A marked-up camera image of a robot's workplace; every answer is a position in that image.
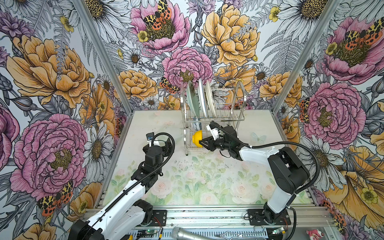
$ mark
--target plate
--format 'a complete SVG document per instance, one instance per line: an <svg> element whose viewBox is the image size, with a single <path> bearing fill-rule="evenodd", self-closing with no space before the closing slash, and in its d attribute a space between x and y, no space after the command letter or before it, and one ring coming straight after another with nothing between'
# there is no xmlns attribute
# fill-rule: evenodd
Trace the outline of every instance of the plate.
<svg viewBox="0 0 384 240"><path fill-rule="evenodd" d="M212 96L211 86L209 85L209 83L205 84L205 95L207 96L207 102L208 102L209 110L211 110L212 115L215 118L215 117L217 117L216 108L215 108L215 104L214 104L214 98Z"/></svg>
<svg viewBox="0 0 384 240"><path fill-rule="evenodd" d="M199 101L197 100L195 88L193 87L192 81L188 81L187 99L188 99L189 109L192 111L193 114L195 114L197 118L199 118L200 117Z"/></svg>
<svg viewBox="0 0 384 240"><path fill-rule="evenodd" d="M197 87L197 92L199 93L199 101L200 101L200 107L203 111L204 117L208 117L208 110L207 110L207 102L205 101L205 94L203 89L203 83L201 79L199 79L199 86Z"/></svg>

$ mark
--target orange flower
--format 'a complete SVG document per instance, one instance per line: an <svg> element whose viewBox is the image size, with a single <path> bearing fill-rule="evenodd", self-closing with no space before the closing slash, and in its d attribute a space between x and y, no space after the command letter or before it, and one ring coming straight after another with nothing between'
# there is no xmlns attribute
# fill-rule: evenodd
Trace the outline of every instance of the orange flower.
<svg viewBox="0 0 384 240"><path fill-rule="evenodd" d="M233 5L223 5L222 14L219 16L215 12L211 12L203 25L201 34L207 38L209 43L207 46L217 46L219 50L219 58L217 61L224 64L233 64L237 66L244 65L255 55L257 42L259 41L260 32L257 27L243 34L240 37L234 37L234 34L248 25L249 17L240 15L241 12Z"/></svg>
<svg viewBox="0 0 384 240"><path fill-rule="evenodd" d="M93 208L100 190L100 182L92 182L85 185L80 191L79 196L71 202L70 209L73 212L67 216L68 220L74 222L82 218L87 209Z"/></svg>
<svg viewBox="0 0 384 240"><path fill-rule="evenodd" d="M128 99L135 96L144 100L144 98L155 96L158 93L156 82L143 72L122 71L118 77Z"/></svg>
<svg viewBox="0 0 384 240"><path fill-rule="evenodd" d="M354 219L367 215L367 227L382 230L384 222L384 162L365 146L349 146L347 150L347 170L340 173L345 176L347 185L324 192L333 205L343 214Z"/></svg>
<svg viewBox="0 0 384 240"><path fill-rule="evenodd" d="M271 99L274 96L278 96L283 89L288 76L291 71L285 72L283 74L278 73L272 75L270 78L267 78L268 84L264 84L260 87L260 97ZM298 104L298 100L301 98L301 85L303 83L303 78L298 76L296 82L292 86L291 90L288 93L288 96L285 99L285 102L289 107L293 108Z"/></svg>
<svg viewBox="0 0 384 240"><path fill-rule="evenodd" d="M282 120L281 127L283 128L288 141L300 142L299 119L293 117L288 119L287 116ZM296 150L297 146L291 145L291 148Z"/></svg>
<svg viewBox="0 0 384 240"><path fill-rule="evenodd" d="M167 98L164 97L164 102L160 102L157 109L180 109L180 98L175 98L172 95Z"/></svg>
<svg viewBox="0 0 384 240"><path fill-rule="evenodd" d="M56 227L48 223L44 228L39 223L32 224L27 231L18 235L14 240L54 240L56 239Z"/></svg>
<svg viewBox="0 0 384 240"><path fill-rule="evenodd" d="M240 81L244 85L245 90L247 92L250 92L252 89L252 81L255 75L255 71L255 68L250 68L248 70L247 68L238 69L237 66L229 64L225 67L220 67L214 75L219 79L226 80L224 88L235 88L237 82ZM232 103L233 96L234 90L230 90L229 95L226 96L226 102ZM239 98L242 98L244 96L243 91L240 88L237 90L237 96Z"/></svg>
<svg viewBox="0 0 384 240"><path fill-rule="evenodd" d="M36 37L22 36L13 39L13 44L24 58L7 58L7 70L20 87L22 96L44 96L41 104L46 104L55 94L65 98L70 108L75 108L81 99L91 93L88 70L85 69L79 55L66 47L67 55L62 68L61 80L57 79L57 48L52 39L44 43Z"/></svg>
<svg viewBox="0 0 384 240"><path fill-rule="evenodd" d="M107 97L109 93L103 89L101 84L97 84L96 90L93 89L92 97L88 96L82 102L79 110L81 123L85 126L96 124L100 126L101 122L107 125L107 130L114 136L115 118L112 110L112 101Z"/></svg>

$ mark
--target dish rack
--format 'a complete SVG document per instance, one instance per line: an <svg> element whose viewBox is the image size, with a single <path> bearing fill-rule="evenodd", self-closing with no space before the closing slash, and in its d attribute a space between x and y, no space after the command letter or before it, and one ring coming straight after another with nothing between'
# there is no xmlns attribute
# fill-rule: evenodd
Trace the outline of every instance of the dish rack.
<svg viewBox="0 0 384 240"><path fill-rule="evenodd" d="M238 92L241 91L243 96L239 97ZM232 103L227 103L228 95L233 94ZM205 128L211 121L215 121L222 126L232 126L236 132L238 130L240 121L244 121L244 110L247 104L247 91L241 81L238 81L235 88L212 88L212 96L214 97L214 105L216 107L216 117L211 116L212 112L208 110L208 117L197 118L190 110L186 102L186 94L184 87L181 88L180 103L181 113L184 124L184 150L188 155L190 150L202 150L203 147L197 147L192 142L192 136L197 131L192 127L195 124L201 127L202 138L212 136L210 131ZM199 106L200 116L204 116Z"/></svg>

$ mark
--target yellow object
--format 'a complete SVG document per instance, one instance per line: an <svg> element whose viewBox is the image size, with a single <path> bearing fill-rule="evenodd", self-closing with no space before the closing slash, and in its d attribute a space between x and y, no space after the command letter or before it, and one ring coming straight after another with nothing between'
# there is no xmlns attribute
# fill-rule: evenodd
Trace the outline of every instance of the yellow object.
<svg viewBox="0 0 384 240"><path fill-rule="evenodd" d="M197 146L197 147L203 147L199 141L203 139L203 132L201 130L195 132L192 136L192 142Z"/></svg>

